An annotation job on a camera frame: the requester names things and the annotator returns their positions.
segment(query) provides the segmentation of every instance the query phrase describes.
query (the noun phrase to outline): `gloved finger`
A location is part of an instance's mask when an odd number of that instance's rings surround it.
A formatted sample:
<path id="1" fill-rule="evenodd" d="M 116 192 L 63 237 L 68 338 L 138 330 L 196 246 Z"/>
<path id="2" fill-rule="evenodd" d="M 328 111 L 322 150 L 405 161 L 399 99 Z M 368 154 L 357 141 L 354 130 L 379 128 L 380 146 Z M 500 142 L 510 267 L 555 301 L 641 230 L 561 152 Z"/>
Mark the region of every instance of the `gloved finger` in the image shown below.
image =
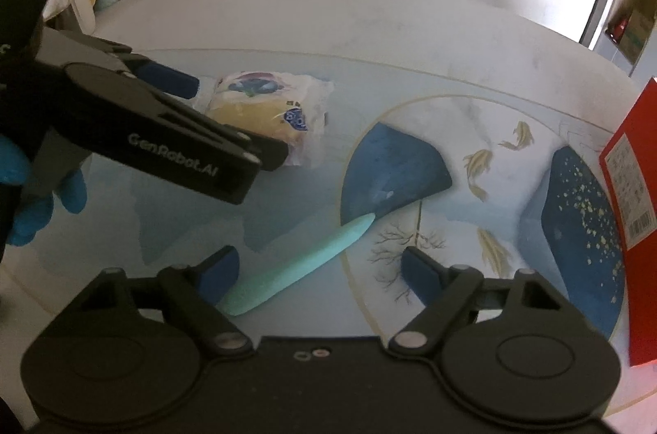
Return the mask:
<path id="1" fill-rule="evenodd" d="M 17 234 L 13 230 L 9 233 L 9 237 L 7 238 L 7 243 L 9 245 L 13 245 L 14 247 L 22 247 L 23 245 L 27 245 L 29 242 L 34 239 L 35 234 L 30 234 L 30 235 L 21 235 Z"/>
<path id="2" fill-rule="evenodd" d="M 19 208 L 14 216 L 13 231 L 24 237 L 35 234 L 49 223 L 54 207 L 55 199 L 48 195 Z"/>
<path id="3" fill-rule="evenodd" d="M 87 204 L 87 185 L 84 183 L 82 171 L 77 169 L 63 179 L 55 193 L 69 212 L 83 211 Z"/>
<path id="4" fill-rule="evenodd" d="M 16 144 L 0 135 L 0 184 L 22 186 L 30 175 L 30 160 Z"/>

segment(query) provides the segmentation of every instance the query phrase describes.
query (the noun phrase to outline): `red box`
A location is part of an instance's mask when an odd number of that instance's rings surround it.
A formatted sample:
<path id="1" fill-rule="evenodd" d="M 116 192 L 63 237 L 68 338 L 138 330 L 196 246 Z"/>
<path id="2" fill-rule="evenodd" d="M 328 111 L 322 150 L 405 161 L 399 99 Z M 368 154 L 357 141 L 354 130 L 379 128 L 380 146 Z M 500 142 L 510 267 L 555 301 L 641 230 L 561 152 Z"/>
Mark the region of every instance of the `red box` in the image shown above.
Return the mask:
<path id="1" fill-rule="evenodd" d="M 600 154 L 625 262 L 630 365 L 657 360 L 656 115 L 652 78 Z"/>

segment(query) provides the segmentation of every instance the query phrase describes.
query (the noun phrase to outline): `dining table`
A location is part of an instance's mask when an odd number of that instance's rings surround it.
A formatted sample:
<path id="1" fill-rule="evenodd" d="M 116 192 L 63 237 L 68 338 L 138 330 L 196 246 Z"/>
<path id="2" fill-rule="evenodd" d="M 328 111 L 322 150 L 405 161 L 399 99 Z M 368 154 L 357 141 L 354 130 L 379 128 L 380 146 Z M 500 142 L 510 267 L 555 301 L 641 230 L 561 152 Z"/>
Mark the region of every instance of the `dining table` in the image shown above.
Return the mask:
<path id="1" fill-rule="evenodd" d="M 201 111 L 238 72 L 310 75 L 333 92 L 321 160 L 260 173 L 239 206 L 94 155 L 85 210 L 57 205 L 32 243 L 7 247 L 0 396 L 25 425 L 37 417 L 21 355 L 102 269 L 154 276 L 233 246 L 249 277 L 372 212 L 359 241 L 232 321 L 255 342 L 387 341 L 423 308 L 400 273 L 405 247 L 489 278 L 536 269 L 620 358 L 609 426 L 657 430 L 657 367 L 629 366 L 622 252 L 599 164 L 640 91 L 611 62 L 474 0 L 121 0 L 93 35 L 199 78 L 189 104 Z"/>

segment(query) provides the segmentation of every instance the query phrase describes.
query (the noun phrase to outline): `blue glove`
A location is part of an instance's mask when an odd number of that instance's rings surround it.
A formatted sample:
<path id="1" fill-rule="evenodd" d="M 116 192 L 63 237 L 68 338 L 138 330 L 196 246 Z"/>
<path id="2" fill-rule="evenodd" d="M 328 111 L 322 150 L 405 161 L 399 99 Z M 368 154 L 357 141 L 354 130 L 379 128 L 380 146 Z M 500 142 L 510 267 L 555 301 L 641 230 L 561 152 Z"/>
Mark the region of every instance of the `blue glove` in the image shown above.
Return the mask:
<path id="1" fill-rule="evenodd" d="M 29 178 L 30 170 L 30 160 L 23 151 L 4 135 L 0 135 L 0 183 L 22 186 Z M 55 193 L 64 208 L 71 213 L 80 213 L 87 204 L 87 186 L 82 172 L 78 169 L 68 175 Z M 54 207 L 55 200 L 50 195 L 19 208 L 7 242 L 17 247 L 27 245 L 50 222 Z"/>

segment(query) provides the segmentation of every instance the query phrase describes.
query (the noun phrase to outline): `blue logo on package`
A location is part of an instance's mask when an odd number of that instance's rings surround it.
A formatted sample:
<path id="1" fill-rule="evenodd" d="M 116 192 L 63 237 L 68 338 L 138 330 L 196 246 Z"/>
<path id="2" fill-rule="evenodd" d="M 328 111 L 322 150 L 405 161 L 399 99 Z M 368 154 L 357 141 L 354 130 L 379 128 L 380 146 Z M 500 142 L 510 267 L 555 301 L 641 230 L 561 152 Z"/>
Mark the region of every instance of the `blue logo on package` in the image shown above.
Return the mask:
<path id="1" fill-rule="evenodd" d="M 283 115 L 283 119 L 285 119 L 295 130 L 302 130 L 304 132 L 308 131 L 308 127 L 306 126 L 306 116 L 301 111 L 301 108 L 291 108 L 287 110 Z"/>
<path id="2" fill-rule="evenodd" d="M 268 72 L 251 72 L 240 77 L 228 86 L 230 91 L 244 93 L 247 97 L 268 95 L 283 88 Z"/>

